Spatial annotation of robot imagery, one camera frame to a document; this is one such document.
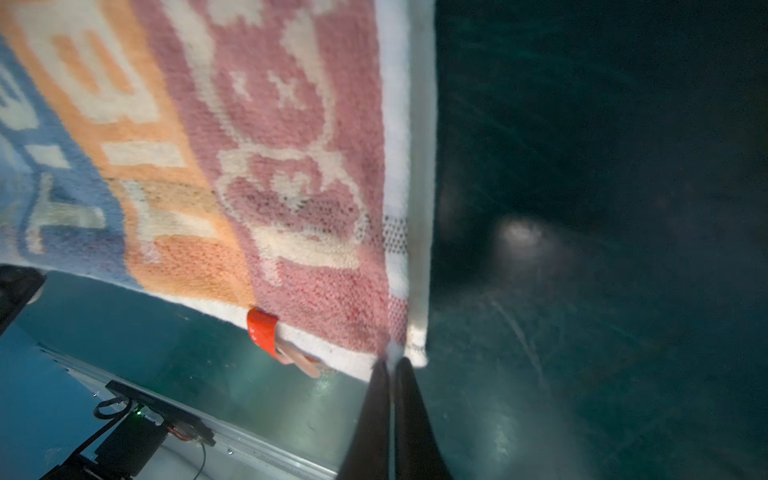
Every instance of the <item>fabric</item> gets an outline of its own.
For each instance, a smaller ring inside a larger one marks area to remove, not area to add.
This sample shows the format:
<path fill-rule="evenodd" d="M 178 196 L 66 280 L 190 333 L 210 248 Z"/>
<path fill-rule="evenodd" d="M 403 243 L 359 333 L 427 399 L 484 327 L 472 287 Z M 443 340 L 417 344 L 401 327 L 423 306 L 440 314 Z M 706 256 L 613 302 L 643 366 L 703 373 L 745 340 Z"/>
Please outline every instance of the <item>fabric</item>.
<path fill-rule="evenodd" d="M 431 2 L 9 0 L 0 33 L 0 261 L 425 364 Z"/>

